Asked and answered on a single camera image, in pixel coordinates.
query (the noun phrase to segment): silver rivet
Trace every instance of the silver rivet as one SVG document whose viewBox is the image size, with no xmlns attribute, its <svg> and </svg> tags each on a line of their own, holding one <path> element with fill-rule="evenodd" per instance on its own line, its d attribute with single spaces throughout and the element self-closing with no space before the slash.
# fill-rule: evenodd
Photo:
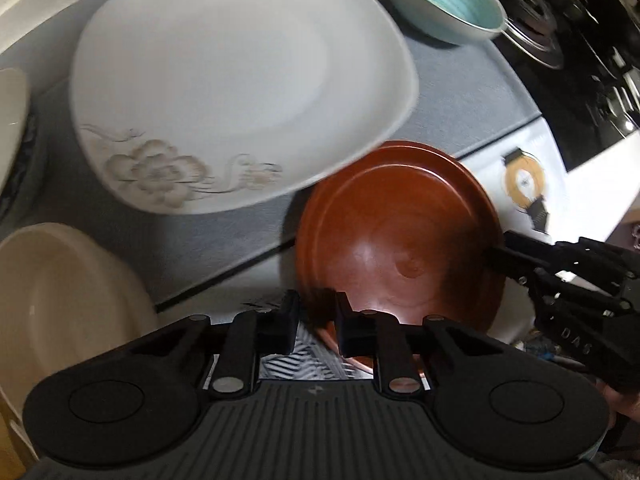
<svg viewBox="0 0 640 480">
<path fill-rule="evenodd" d="M 396 377 L 389 381 L 389 389 L 396 394 L 412 394 L 420 389 L 420 383 L 411 377 Z"/>
<path fill-rule="evenodd" d="M 237 377 L 220 377 L 213 381 L 211 387 L 220 394 L 233 394 L 244 388 L 244 383 Z"/>
</svg>

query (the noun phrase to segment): gray countertop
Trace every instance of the gray countertop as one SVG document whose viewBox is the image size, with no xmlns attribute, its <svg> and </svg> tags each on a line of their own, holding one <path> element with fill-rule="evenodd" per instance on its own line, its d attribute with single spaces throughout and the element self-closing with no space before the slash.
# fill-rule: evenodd
<svg viewBox="0 0 640 480">
<path fill-rule="evenodd" d="M 200 216 L 153 215 L 114 199 L 98 183 L 76 142 L 68 85 L 56 78 L 64 76 L 68 65 L 43 68 L 42 60 L 34 59 L 60 27 L 71 30 L 65 40 L 70 57 L 75 43 L 69 45 L 69 38 L 77 41 L 82 26 L 103 1 L 81 0 L 0 55 L 0 68 L 24 68 L 42 90 L 35 106 L 47 137 L 49 162 L 40 197 L 24 223 L 63 222 L 86 232 L 129 263 L 159 303 L 291 240 L 309 191 Z M 436 42 L 409 27 L 386 0 L 381 1 L 405 33 L 420 78 L 417 109 L 394 138 L 418 140 L 463 156 L 539 116 L 493 44 L 452 47 Z M 47 78 L 58 82 L 45 90 L 42 81 Z"/>
</svg>

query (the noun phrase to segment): teal bowl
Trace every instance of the teal bowl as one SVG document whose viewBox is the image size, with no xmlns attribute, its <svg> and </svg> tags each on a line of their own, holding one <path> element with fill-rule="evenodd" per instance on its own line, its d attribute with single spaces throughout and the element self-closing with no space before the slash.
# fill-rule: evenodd
<svg viewBox="0 0 640 480">
<path fill-rule="evenodd" d="M 415 27 L 447 43 L 490 40 L 506 27 L 498 0 L 391 0 Z"/>
</svg>

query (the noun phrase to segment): reddish-brown plate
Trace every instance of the reddish-brown plate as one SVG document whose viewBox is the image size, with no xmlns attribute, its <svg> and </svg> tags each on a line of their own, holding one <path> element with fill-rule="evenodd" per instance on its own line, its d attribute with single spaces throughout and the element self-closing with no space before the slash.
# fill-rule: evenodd
<svg viewBox="0 0 640 480">
<path fill-rule="evenodd" d="M 482 252 L 501 238 L 493 205 L 459 162 L 431 146 L 389 141 L 314 189 L 296 237 L 298 286 L 334 351 L 331 290 L 345 291 L 356 311 L 407 324 L 441 314 L 485 332 L 504 277 Z M 354 364 L 371 369 L 370 359 Z"/>
</svg>

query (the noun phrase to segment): floral plate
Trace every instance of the floral plate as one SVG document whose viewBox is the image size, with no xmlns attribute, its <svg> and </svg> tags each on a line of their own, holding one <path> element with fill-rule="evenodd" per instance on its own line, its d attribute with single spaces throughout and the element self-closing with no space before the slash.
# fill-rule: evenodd
<svg viewBox="0 0 640 480">
<path fill-rule="evenodd" d="M 197 214 L 363 156 L 406 121 L 418 81 L 376 0 L 109 0 L 70 92 L 80 145 L 117 198 Z"/>
</svg>

